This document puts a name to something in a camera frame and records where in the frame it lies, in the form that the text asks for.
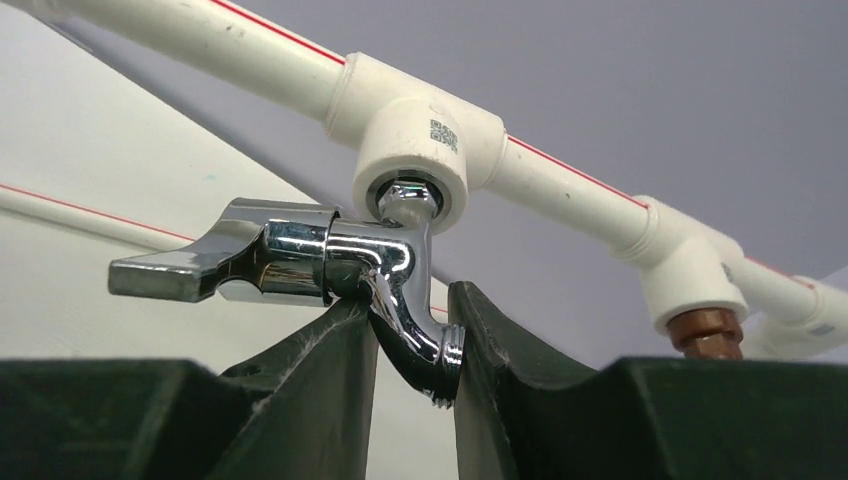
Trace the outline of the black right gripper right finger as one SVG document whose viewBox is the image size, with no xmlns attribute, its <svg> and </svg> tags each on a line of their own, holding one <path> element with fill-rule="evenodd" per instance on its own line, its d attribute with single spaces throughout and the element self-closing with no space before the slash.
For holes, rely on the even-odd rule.
<svg viewBox="0 0 848 480">
<path fill-rule="evenodd" d="M 594 370 L 470 282 L 455 405 L 463 479 L 843 479 L 842 365 L 624 357 Z"/>
</svg>

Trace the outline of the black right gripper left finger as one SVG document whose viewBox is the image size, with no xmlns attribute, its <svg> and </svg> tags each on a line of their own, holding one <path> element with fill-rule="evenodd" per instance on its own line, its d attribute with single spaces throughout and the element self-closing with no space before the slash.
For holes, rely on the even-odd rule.
<svg viewBox="0 0 848 480">
<path fill-rule="evenodd" d="M 339 301 L 214 374 L 166 360 L 1 365 L 5 479 L 362 479 L 377 342 Z"/>
</svg>

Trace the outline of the chrome metal faucet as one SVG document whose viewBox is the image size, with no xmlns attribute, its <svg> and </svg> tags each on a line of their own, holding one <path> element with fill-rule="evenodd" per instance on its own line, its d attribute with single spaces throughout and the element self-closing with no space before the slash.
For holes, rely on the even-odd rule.
<svg viewBox="0 0 848 480">
<path fill-rule="evenodd" d="M 318 205 L 237 198 L 194 242 L 112 261 L 108 290 L 198 303 L 244 282 L 284 304 L 360 301 L 401 377 L 435 406 L 450 408 L 465 332 L 431 312 L 431 230 L 442 194 L 430 182 L 402 177 L 378 189 L 376 207 L 376 220 L 361 222 Z"/>
</svg>

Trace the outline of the white pvc pipe frame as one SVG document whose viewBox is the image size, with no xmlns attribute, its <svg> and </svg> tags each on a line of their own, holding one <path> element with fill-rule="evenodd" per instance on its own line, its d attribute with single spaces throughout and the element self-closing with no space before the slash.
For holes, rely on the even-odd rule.
<svg viewBox="0 0 848 480">
<path fill-rule="evenodd" d="M 354 149 L 353 199 L 377 218 L 377 191 L 412 177 L 458 222 L 484 188 L 607 244 L 640 275 L 654 329 L 701 308 L 763 312 L 741 349 L 810 358 L 847 342 L 847 294 L 747 257 L 731 237 L 654 198 L 631 196 L 510 135 L 500 117 L 364 53 L 340 56 L 229 1 L 18 1 L 46 22 L 80 17 L 321 122 Z"/>
</svg>

